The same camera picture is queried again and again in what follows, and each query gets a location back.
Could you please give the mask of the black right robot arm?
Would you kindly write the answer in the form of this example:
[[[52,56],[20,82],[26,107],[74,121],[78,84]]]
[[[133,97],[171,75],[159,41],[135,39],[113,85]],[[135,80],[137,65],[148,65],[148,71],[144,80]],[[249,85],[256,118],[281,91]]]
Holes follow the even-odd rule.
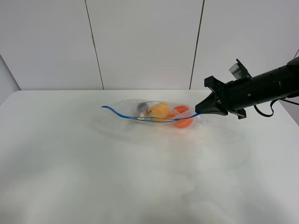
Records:
[[[213,76],[204,80],[204,86],[211,90],[209,96],[195,106],[197,114],[237,115],[246,118],[245,108],[279,100],[285,102],[299,95],[299,59],[294,58],[287,65],[252,77],[244,65],[237,60],[229,69],[234,81],[223,83]]]

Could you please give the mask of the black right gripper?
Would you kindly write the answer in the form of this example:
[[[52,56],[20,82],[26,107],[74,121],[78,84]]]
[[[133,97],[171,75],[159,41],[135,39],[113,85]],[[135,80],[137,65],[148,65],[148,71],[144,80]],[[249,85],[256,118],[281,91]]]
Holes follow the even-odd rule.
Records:
[[[234,114],[238,119],[246,118],[245,107],[250,102],[249,78],[223,83],[213,76],[204,81],[205,87],[212,92],[195,106],[198,114],[228,115]]]

